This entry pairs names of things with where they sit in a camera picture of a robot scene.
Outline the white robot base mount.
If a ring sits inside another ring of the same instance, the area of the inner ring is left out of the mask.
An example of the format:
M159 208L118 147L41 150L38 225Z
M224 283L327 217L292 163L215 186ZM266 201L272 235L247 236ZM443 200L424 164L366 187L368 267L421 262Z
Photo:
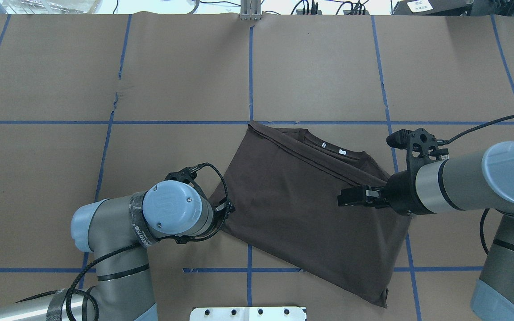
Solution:
M306 321L305 307L199 307L191 311L190 321Z

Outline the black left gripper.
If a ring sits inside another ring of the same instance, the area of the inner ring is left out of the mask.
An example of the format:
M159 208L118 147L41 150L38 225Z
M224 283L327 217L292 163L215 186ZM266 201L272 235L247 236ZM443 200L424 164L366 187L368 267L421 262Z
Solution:
M210 203L210 209L212 220L208 232L220 231L233 212L233 202L231 200L221 200L217 205Z

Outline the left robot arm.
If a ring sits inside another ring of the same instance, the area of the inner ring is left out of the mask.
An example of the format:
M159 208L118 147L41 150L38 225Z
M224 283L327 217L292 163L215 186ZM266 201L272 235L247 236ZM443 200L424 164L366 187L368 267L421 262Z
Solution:
M229 197L213 206L198 187L174 180L82 206L71 237L94 260L69 287L0 308L0 321L157 321L147 248L207 240L233 211Z

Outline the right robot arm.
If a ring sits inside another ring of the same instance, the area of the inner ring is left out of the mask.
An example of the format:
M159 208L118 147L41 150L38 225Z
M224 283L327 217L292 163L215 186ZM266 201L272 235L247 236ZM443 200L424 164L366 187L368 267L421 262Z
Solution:
M514 141L457 158L408 154L406 170L392 175L384 186L343 189L337 204L391 208L406 216L501 213L470 307L483 321L514 321Z

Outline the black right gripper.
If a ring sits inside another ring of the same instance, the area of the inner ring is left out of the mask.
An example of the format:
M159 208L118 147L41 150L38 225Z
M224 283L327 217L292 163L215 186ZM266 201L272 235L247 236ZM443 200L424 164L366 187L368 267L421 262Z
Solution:
M412 172L395 173L382 187L357 185L341 189L337 205L391 208L404 216L423 214L423 205L415 189L415 174Z

